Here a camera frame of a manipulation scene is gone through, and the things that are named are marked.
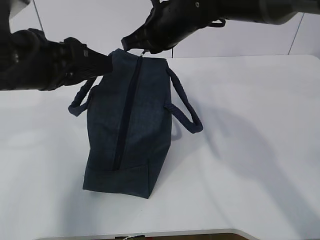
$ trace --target bag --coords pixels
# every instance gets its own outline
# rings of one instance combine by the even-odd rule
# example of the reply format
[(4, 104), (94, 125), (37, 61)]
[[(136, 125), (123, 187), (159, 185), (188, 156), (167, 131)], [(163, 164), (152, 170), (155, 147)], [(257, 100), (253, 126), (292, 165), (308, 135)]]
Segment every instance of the bag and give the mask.
[[(83, 189), (149, 198), (171, 145), (172, 115), (191, 133), (203, 130), (178, 77), (165, 59), (142, 58), (118, 49), (113, 72), (80, 89), (69, 107), (87, 110), (90, 153)], [(171, 103), (170, 79), (192, 121)]]

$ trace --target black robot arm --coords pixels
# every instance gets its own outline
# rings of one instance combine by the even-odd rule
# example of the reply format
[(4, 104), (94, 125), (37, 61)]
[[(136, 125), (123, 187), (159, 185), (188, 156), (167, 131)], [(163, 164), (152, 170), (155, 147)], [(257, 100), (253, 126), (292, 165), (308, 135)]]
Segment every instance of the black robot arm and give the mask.
[(157, 54), (173, 48), (198, 29), (223, 27), (226, 20), (279, 25), (298, 12), (320, 14), (320, 0), (151, 1), (153, 9), (146, 22), (122, 39), (124, 50), (143, 49)]
[(75, 38), (53, 42), (37, 29), (11, 34), (9, 17), (17, 2), (0, 0), (0, 91), (51, 91), (112, 72), (111, 57)]

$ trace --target bag handle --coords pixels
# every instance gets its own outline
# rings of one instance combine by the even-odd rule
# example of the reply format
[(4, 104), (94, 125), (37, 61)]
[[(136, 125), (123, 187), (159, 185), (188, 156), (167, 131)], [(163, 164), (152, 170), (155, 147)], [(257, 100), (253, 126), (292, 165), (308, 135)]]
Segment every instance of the bag handle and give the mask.
[[(93, 86), (94, 82), (96, 81), (96, 77), (89, 79), (86, 81), (86, 83), (80, 88), (80, 91), (76, 94), (73, 102), (71, 103), (71, 105), (68, 107), (69, 113), (71, 113), (72, 115), (75, 115), (76, 117), (78, 117), (80, 114), (82, 114), (85, 110), (88, 109), (88, 105), (92, 96), (92, 89), (91, 87)], [(85, 97), (87, 96), (88, 92), (89, 96), (87, 101), (81, 105), (82, 101), (85, 99)]]
[(180, 99), (182, 100), (183, 104), (186, 106), (186, 108), (188, 109), (188, 111), (191, 114), (192, 117), (192, 121), (191, 122), (186, 115), (178, 108), (176, 107), (174, 104), (172, 104), (171, 102), (166, 102), (164, 104), (164, 107), (171, 112), (171, 114), (173, 116), (175, 116), (176, 119), (178, 119), (178, 121), (192, 134), (195, 133), (200, 133), (203, 129), (204, 126), (202, 125), (196, 111), (194, 110), (194, 108), (190, 105), (187, 95), (185, 93), (184, 88), (181, 85), (181, 82), (179, 80), (179, 78), (177, 77), (177, 75), (168, 67), (167, 68), (167, 73), (169, 74), (170, 78), (171, 78), (171, 82), (172, 85), (175, 89), (175, 91), (178, 93)]

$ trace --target fabric bag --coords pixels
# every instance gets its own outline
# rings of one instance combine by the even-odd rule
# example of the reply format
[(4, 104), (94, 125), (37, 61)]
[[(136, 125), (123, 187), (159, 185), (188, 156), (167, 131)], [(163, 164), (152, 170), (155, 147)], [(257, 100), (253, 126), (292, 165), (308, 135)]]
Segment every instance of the fabric bag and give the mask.
[[(88, 80), (69, 106), (75, 116), (87, 110), (90, 153), (83, 189), (147, 199), (171, 145), (172, 115), (193, 134), (203, 125), (165, 59), (121, 49), (110, 55), (113, 72), (93, 88)], [(192, 121), (171, 103), (170, 79)]]

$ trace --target bag bottom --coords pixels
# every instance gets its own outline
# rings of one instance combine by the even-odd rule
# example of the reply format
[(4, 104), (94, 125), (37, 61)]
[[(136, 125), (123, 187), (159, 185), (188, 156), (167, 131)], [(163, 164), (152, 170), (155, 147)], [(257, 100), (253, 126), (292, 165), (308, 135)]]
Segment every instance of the bag bottom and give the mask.
[(149, 165), (116, 171), (93, 170), (87, 166), (82, 189), (148, 199), (151, 194), (149, 192)]

